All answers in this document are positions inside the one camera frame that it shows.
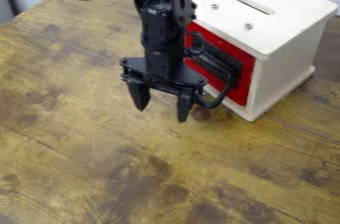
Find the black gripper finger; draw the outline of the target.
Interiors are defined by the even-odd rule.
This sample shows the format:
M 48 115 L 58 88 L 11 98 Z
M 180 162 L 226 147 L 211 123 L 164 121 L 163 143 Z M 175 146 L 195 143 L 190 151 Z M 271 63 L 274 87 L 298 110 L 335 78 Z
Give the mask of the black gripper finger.
M 151 88 L 140 81 L 128 81 L 128 89 L 136 108 L 143 111 L 151 101 Z
M 176 102 L 176 117 L 179 122 L 186 122 L 188 113 L 194 105 L 195 95 L 182 93 Z

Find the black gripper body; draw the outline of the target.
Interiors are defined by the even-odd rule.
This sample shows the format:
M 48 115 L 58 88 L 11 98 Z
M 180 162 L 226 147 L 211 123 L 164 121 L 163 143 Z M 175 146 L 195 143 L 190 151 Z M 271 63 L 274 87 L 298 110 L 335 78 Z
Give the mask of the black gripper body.
M 142 57 L 122 59 L 123 80 L 144 82 L 151 90 L 200 97 L 207 79 L 184 63 L 186 27 L 195 18 L 192 10 L 156 5 L 140 8 L 143 21 Z

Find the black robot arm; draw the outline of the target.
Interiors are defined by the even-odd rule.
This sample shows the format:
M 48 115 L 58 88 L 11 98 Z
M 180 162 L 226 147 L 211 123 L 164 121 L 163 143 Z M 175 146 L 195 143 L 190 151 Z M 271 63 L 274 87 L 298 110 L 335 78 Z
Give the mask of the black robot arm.
M 123 80 L 139 110 L 147 108 L 152 90 L 178 96 L 176 118 L 184 122 L 207 84 L 206 78 L 184 63 L 184 34 L 196 19 L 196 4 L 191 0 L 134 1 L 143 21 L 146 54 L 120 60 Z

